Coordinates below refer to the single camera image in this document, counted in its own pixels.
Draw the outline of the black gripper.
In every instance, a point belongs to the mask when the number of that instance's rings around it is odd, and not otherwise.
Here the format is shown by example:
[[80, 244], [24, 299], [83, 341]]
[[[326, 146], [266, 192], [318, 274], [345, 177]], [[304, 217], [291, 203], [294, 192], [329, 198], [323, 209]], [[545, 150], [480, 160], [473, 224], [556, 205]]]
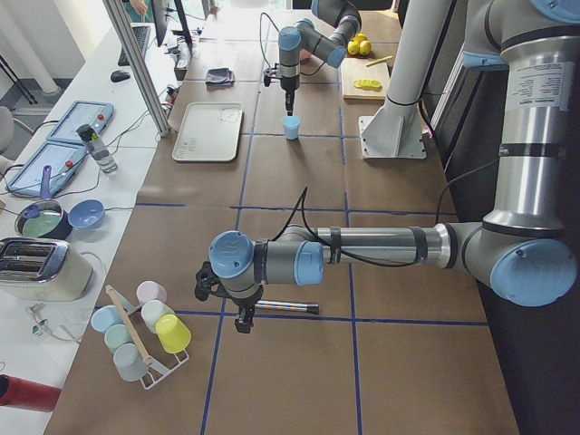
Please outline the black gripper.
[[209, 261], [203, 263], [196, 273], [194, 296], [205, 302], [210, 295], [230, 299], [238, 307], [235, 327], [240, 334], [250, 334], [254, 325], [255, 303], [262, 298], [264, 287], [248, 281], [240, 275], [235, 278], [220, 278]]
[[300, 66], [298, 64], [285, 66], [276, 63], [274, 66], [267, 67], [263, 72], [263, 83], [269, 87], [272, 81], [280, 81], [282, 89], [285, 91], [285, 111], [287, 116], [294, 115], [295, 109], [295, 91], [300, 85]]

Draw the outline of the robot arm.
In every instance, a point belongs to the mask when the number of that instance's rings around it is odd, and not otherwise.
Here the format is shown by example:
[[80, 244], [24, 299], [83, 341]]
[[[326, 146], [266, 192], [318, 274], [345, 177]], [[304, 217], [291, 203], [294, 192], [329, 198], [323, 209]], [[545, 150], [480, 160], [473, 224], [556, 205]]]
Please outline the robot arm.
[[[411, 112], [437, 46], [436, 36], [428, 41], [426, 33], [443, 30], [452, 3], [410, 1], [384, 104], [359, 121], [364, 158], [410, 158], [419, 150], [418, 140], [411, 140], [411, 125], [419, 127]], [[330, 38], [306, 19], [280, 31], [280, 62], [265, 75], [283, 84], [288, 114], [298, 86], [298, 52], [337, 67], [345, 44], [361, 29], [351, 8], [347, 1], [312, 1], [312, 13], [336, 29]], [[579, 62], [579, 1], [468, 1], [463, 47], [467, 69], [508, 69], [495, 205], [481, 223], [310, 228], [304, 188], [274, 239], [253, 241], [236, 230], [216, 236], [196, 273], [195, 297], [232, 300], [235, 327], [249, 334], [265, 285], [318, 285], [324, 266], [341, 260], [461, 270], [521, 306], [549, 305], [565, 295], [577, 263], [558, 240], [564, 224], [556, 216], [556, 190]]]
[[333, 33], [329, 37], [324, 36], [306, 18], [283, 27], [278, 34], [278, 63], [264, 70], [266, 87], [274, 79], [280, 81], [285, 91], [285, 111], [288, 116], [294, 114], [295, 91], [300, 85], [300, 53], [306, 50], [337, 69], [347, 55], [348, 43], [362, 29], [362, 18], [349, 1], [314, 0], [311, 12], [332, 26]]

